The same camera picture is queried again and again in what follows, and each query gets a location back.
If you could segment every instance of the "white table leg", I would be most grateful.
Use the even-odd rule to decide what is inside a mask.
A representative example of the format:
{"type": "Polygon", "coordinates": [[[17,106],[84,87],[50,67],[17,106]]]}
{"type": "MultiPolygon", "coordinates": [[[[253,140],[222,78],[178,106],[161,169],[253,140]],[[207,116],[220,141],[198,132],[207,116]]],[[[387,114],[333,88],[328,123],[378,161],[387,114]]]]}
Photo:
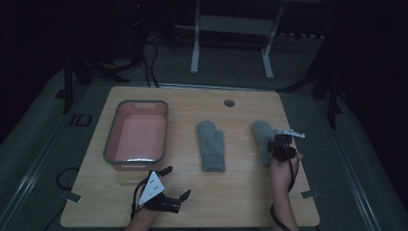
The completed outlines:
{"type": "Polygon", "coordinates": [[[272,72],[272,67],[270,65],[270,59],[269,59],[269,52],[273,44],[273,40],[275,39],[275,36],[276,36],[276,31],[278,29],[279,20],[281,18],[282,11],[283,11],[283,7],[280,7],[276,15],[276,18],[275,18],[275,23],[272,26],[270,33],[268,35],[268,44],[265,48],[261,49],[262,61],[264,62],[265,75],[268,80],[273,79],[273,72],[272,72]]]}
{"type": "Polygon", "coordinates": [[[200,59],[200,1],[195,1],[195,28],[194,28],[194,48],[192,49],[190,73],[198,72],[198,62],[200,59]]]}

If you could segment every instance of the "metal frame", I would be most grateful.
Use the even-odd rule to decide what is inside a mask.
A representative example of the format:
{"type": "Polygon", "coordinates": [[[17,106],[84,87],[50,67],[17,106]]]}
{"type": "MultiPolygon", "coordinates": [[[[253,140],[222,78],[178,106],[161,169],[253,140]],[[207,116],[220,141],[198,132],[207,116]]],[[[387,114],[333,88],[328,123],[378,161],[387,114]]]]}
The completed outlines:
{"type": "Polygon", "coordinates": [[[278,28],[282,11],[283,7],[280,7],[275,20],[206,15],[200,14],[200,0],[196,0],[194,48],[192,50],[190,73],[198,73],[198,63],[200,58],[200,31],[218,31],[268,36],[268,44],[261,49],[261,56],[264,63],[266,78],[269,80],[273,79],[269,53],[273,40],[276,36],[276,30],[278,28]]]}

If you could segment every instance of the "cable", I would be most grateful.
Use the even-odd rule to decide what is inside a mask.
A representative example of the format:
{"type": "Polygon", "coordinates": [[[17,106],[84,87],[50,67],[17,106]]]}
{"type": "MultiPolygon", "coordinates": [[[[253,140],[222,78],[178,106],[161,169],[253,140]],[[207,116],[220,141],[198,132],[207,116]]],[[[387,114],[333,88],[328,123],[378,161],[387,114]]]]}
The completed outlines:
{"type": "MultiPolygon", "coordinates": [[[[68,168],[64,169],[63,171],[61,171],[61,172],[57,175],[57,178],[56,178],[57,186],[58,186],[60,189],[65,190],[65,191],[71,191],[71,190],[72,190],[72,187],[69,188],[69,187],[63,186],[63,185],[61,184],[60,179],[61,179],[61,177],[63,176],[64,173],[66,173],[66,172],[68,172],[68,171],[70,171],[70,170],[76,170],[76,171],[79,172],[79,168],[77,168],[77,167],[68,167],[68,168]]],[[[51,225],[54,223],[54,221],[63,213],[64,208],[65,208],[65,205],[58,211],[58,213],[57,213],[55,216],[52,217],[52,219],[51,219],[51,220],[48,222],[48,224],[45,226],[44,231],[47,231],[47,230],[51,227],[51,225]]]]}
{"type": "Polygon", "coordinates": [[[293,174],[293,165],[292,165],[291,158],[289,157],[289,154],[288,154],[288,149],[286,149],[285,145],[282,145],[282,146],[283,146],[283,149],[285,150],[285,155],[286,155],[286,158],[288,159],[288,162],[289,162],[289,169],[291,170],[291,184],[289,185],[289,188],[288,188],[288,192],[290,192],[293,185],[294,185],[295,176],[293,174]]]}
{"type": "Polygon", "coordinates": [[[157,46],[156,46],[155,44],[153,44],[153,43],[151,43],[151,42],[147,42],[147,44],[152,45],[152,46],[155,48],[156,53],[155,53],[155,55],[154,55],[154,57],[153,57],[153,61],[152,61],[151,66],[149,66],[149,65],[147,64],[146,58],[145,58],[144,56],[141,56],[141,60],[142,60],[143,63],[144,63],[145,71],[146,71],[146,83],[147,83],[147,86],[150,87],[150,81],[149,81],[149,70],[150,70],[150,76],[151,76],[151,78],[152,78],[152,80],[153,80],[153,83],[154,83],[154,85],[155,85],[156,88],[159,88],[160,85],[159,85],[159,83],[157,82],[157,80],[156,80],[156,78],[155,78],[155,76],[154,76],[154,72],[153,72],[153,65],[154,65],[154,63],[156,62],[156,58],[157,58],[157,55],[158,55],[158,53],[159,53],[159,49],[157,48],[157,46]]]}
{"type": "Polygon", "coordinates": [[[285,224],[283,224],[275,215],[275,212],[273,210],[273,203],[272,205],[270,205],[270,216],[273,218],[273,220],[275,221],[275,223],[277,225],[279,225],[279,227],[281,227],[284,231],[291,231],[290,228],[288,228],[285,224]]]}
{"type": "Polygon", "coordinates": [[[175,37],[175,39],[179,39],[179,38],[184,37],[184,36],[186,36],[186,35],[188,35],[188,34],[192,34],[193,32],[194,32],[194,29],[189,30],[189,31],[187,31],[187,32],[186,32],[186,33],[184,33],[184,34],[182,34],[182,35],[180,35],[180,36],[175,37]]]}
{"type": "Polygon", "coordinates": [[[63,186],[63,185],[61,184],[61,180],[60,180],[60,179],[61,179],[61,177],[63,176],[64,173],[66,173],[66,172],[68,172],[68,171],[70,171],[70,170],[76,170],[77,172],[79,171],[79,169],[78,169],[77,167],[68,167],[68,168],[64,169],[62,172],[60,172],[60,173],[58,174],[56,180],[55,180],[56,183],[57,183],[57,186],[60,187],[61,189],[65,190],[65,191],[71,191],[71,190],[72,190],[72,187],[69,188],[69,187],[63,186]]]}
{"type": "Polygon", "coordinates": [[[132,213],[130,215],[130,220],[133,219],[133,216],[135,215],[135,213],[137,213],[138,211],[140,211],[140,210],[142,210],[144,208],[144,206],[142,206],[141,208],[136,210],[136,196],[138,194],[139,188],[142,185],[145,185],[147,183],[147,181],[148,181],[148,177],[145,178],[144,180],[140,181],[138,183],[138,185],[136,186],[135,191],[133,192],[132,213]]]}

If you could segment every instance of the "pink plastic tray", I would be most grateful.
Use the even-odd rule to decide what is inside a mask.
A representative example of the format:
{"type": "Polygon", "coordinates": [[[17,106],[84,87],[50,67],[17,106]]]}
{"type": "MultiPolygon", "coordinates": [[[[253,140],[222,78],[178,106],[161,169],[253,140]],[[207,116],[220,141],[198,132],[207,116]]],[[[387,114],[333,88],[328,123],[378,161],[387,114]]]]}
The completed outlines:
{"type": "Polygon", "coordinates": [[[165,101],[127,100],[117,106],[104,158],[116,170],[160,170],[166,147],[165,101]]]}

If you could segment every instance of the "dark background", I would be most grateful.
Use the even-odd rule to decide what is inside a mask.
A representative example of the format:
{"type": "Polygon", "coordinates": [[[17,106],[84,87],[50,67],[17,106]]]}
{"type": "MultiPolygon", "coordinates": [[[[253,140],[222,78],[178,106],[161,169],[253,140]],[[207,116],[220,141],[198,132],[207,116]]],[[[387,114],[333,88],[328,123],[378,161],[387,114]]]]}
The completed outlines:
{"type": "MultiPolygon", "coordinates": [[[[202,1],[202,11],[269,17],[269,11],[245,1],[202,1]]],[[[342,64],[341,89],[365,128],[405,207],[408,158],[406,99],[408,71],[408,4],[405,1],[352,1],[341,4],[287,4],[279,26],[283,34],[325,36],[329,46],[317,63],[342,64]]],[[[1,1],[0,81],[2,141],[21,119],[45,83],[64,64],[64,57],[86,53],[109,63],[131,33],[130,59],[137,57],[146,25],[169,39],[174,25],[193,25],[194,1],[1,1]]]]}

